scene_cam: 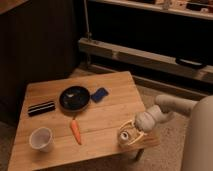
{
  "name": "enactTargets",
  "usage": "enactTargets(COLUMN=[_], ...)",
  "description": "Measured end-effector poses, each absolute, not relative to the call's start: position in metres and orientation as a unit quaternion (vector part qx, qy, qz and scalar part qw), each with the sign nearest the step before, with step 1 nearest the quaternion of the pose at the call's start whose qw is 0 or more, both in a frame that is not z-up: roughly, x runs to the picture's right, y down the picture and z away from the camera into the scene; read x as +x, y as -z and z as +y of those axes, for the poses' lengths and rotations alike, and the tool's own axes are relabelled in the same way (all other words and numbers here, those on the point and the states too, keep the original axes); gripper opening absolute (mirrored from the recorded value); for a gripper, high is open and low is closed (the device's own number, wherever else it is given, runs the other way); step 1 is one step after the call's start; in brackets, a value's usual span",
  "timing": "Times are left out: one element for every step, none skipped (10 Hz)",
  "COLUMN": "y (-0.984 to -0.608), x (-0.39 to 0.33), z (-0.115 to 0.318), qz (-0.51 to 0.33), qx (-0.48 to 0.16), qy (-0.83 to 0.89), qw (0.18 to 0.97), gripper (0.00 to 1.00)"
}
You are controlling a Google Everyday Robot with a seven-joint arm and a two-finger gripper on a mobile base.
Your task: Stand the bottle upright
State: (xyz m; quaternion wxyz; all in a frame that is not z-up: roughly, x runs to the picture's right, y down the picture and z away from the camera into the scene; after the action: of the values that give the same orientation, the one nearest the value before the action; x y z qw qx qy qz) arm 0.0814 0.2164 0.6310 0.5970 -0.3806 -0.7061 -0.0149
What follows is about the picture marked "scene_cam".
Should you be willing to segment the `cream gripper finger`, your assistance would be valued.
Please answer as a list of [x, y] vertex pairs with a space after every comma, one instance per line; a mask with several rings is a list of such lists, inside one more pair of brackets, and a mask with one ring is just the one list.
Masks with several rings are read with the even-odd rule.
[[131, 146], [133, 144], [135, 144], [136, 142], [138, 142], [141, 138], [143, 138], [144, 136], [146, 136], [147, 133], [144, 132], [140, 132], [139, 136], [137, 138], [135, 138], [134, 140], [130, 141], [127, 146]]
[[118, 129], [119, 134], [133, 135], [135, 133], [135, 127], [132, 120], [126, 121]]

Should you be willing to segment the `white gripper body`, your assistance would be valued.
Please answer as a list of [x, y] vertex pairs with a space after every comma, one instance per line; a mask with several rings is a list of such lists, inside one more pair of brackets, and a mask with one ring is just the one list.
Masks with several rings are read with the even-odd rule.
[[148, 112], [141, 112], [136, 114], [134, 125], [139, 131], [151, 131], [156, 121]]

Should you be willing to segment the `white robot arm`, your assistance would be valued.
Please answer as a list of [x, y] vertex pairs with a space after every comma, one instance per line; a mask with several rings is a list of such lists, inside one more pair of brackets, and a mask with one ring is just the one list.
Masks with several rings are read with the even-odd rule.
[[135, 145], [157, 124], [168, 122], [174, 112], [189, 118], [181, 171], [213, 171], [213, 95], [199, 101], [158, 95], [152, 107], [136, 113], [118, 129], [118, 144]]

